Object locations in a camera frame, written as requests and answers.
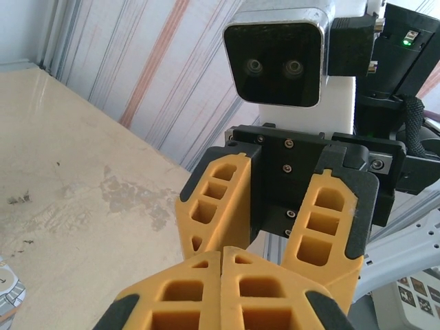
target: black camera housing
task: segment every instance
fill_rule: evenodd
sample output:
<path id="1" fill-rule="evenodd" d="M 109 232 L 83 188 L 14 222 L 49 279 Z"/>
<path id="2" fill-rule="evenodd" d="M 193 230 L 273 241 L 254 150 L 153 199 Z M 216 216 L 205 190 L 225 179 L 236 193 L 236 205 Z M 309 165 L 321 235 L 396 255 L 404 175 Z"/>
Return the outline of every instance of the black camera housing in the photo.
<path id="1" fill-rule="evenodd" d="M 235 87 L 242 99 L 291 107 L 319 103 L 324 43 L 315 25 L 231 25 L 223 37 Z"/>

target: bolt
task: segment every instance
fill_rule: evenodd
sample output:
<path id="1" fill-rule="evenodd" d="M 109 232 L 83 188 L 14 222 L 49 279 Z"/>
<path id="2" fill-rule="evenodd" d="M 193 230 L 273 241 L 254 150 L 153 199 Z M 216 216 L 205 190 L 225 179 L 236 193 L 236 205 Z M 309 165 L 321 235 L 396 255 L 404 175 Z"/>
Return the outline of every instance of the bolt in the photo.
<path id="1" fill-rule="evenodd" d="M 372 60 L 370 62 L 370 65 L 368 66 L 368 73 L 369 74 L 375 74 L 377 71 L 377 66 L 379 65 L 379 62 L 377 62 L 376 60 Z"/>
<path id="2" fill-rule="evenodd" d="M 374 159 L 370 165 L 371 168 L 376 171 L 380 171 L 385 167 L 385 163 L 380 159 Z"/>
<path id="3" fill-rule="evenodd" d="M 283 166 L 283 171 L 285 171 L 286 173 L 290 173 L 292 171 L 292 167 L 286 164 Z"/>
<path id="4" fill-rule="evenodd" d="M 284 146 L 288 149 L 292 149 L 294 147 L 294 142 L 292 140 L 285 140 Z"/>
<path id="5" fill-rule="evenodd" d="M 385 19 L 376 19 L 376 24 L 374 25 L 375 33 L 382 33 L 385 28 Z"/>
<path id="6" fill-rule="evenodd" d="M 291 210 L 288 210 L 288 211 L 286 212 L 286 215 L 287 215 L 289 218 L 294 218 L 294 217 L 296 217 L 296 213 L 295 213 L 294 211 L 291 211 Z"/>

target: dirt stain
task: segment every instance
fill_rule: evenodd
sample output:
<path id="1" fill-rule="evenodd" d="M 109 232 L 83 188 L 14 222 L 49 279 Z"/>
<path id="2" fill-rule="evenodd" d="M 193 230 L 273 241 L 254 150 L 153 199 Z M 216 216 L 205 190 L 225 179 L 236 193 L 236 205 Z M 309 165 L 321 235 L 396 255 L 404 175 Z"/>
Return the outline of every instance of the dirt stain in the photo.
<path id="1" fill-rule="evenodd" d="M 18 196 L 18 197 L 11 196 L 7 200 L 7 203 L 10 205 L 24 204 L 28 202 L 31 202 L 29 191 L 25 192 L 23 196 Z"/>
<path id="2" fill-rule="evenodd" d="M 112 213 L 128 212 L 141 206 L 142 212 L 151 216 L 151 227 L 158 232 L 174 218 L 173 208 L 177 193 L 171 189 L 147 188 L 134 182 L 124 181 L 104 168 L 104 180 L 100 184 L 102 199 L 109 203 Z"/>

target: beige table surface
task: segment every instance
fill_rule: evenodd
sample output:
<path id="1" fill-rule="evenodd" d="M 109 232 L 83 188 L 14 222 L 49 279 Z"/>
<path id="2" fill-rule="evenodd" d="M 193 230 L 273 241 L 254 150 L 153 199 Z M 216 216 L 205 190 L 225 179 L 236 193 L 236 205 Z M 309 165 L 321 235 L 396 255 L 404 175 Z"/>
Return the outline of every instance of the beige table surface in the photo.
<path id="1" fill-rule="evenodd" d="M 121 289 L 180 262 L 187 179 L 44 71 L 0 74 L 0 255 L 27 289 L 12 329 L 90 329 Z"/>

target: camera lens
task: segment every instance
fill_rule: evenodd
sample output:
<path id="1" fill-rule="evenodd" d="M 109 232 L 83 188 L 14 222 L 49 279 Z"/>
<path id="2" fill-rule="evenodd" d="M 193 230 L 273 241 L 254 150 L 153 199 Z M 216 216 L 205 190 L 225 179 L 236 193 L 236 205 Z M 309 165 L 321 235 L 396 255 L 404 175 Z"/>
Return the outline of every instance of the camera lens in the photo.
<path id="1" fill-rule="evenodd" d="M 247 71 L 253 76 L 258 76 L 263 71 L 263 65 L 259 60 L 250 59 L 246 65 Z"/>
<path id="2" fill-rule="evenodd" d="M 304 67 L 297 60 L 290 60 L 285 64 L 285 75 L 290 79 L 300 78 L 304 72 Z"/>

